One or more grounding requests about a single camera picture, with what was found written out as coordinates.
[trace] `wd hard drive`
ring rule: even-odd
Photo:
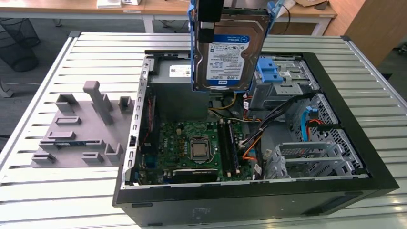
[[[264,9],[235,8],[223,8],[212,25],[195,20],[193,90],[250,88],[271,20]]]

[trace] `black wire mesh trash can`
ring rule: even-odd
[[[0,25],[23,47],[31,48],[40,43],[28,18],[0,18]]]
[[[39,65],[32,49],[23,47],[7,31],[0,32],[0,58],[16,72],[27,72]]]

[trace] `label sticker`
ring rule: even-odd
[[[262,175],[262,167],[258,164],[255,165],[255,171]]]
[[[169,77],[191,77],[191,65],[171,65]]]
[[[123,10],[123,13],[141,13],[139,10]]]
[[[271,153],[272,153],[272,150],[271,149],[266,149],[266,152],[264,152],[264,156],[270,156],[271,155]]]
[[[248,102],[247,101],[243,102],[243,109],[248,110]]]
[[[213,35],[208,45],[207,80],[215,85],[236,84],[244,66],[242,53],[250,44],[250,37],[242,35]]]
[[[290,72],[279,72],[280,76],[287,77],[291,76]]]

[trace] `white cable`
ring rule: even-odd
[[[5,85],[11,85],[11,84],[32,84],[32,85],[40,85],[40,83],[5,83]]]
[[[215,114],[219,118],[221,118],[221,119],[232,119],[232,120],[238,120],[238,121],[240,121],[240,122],[244,122],[244,123],[251,123],[252,121],[246,121],[246,120],[242,120],[242,119],[239,119],[239,118],[227,118],[227,117],[221,117],[221,116],[219,116],[213,111],[211,111],[211,110],[208,110],[209,112],[212,112],[212,114]]]

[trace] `metal table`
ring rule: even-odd
[[[136,96],[144,50],[188,50],[188,34],[81,33],[69,37],[0,154],[0,224],[16,228],[136,228],[111,206],[117,168],[32,169],[59,93],[100,81],[111,100]],[[271,36],[264,51],[314,52],[400,188],[330,216],[256,220],[187,228],[406,228],[407,104],[352,44],[339,37]]]

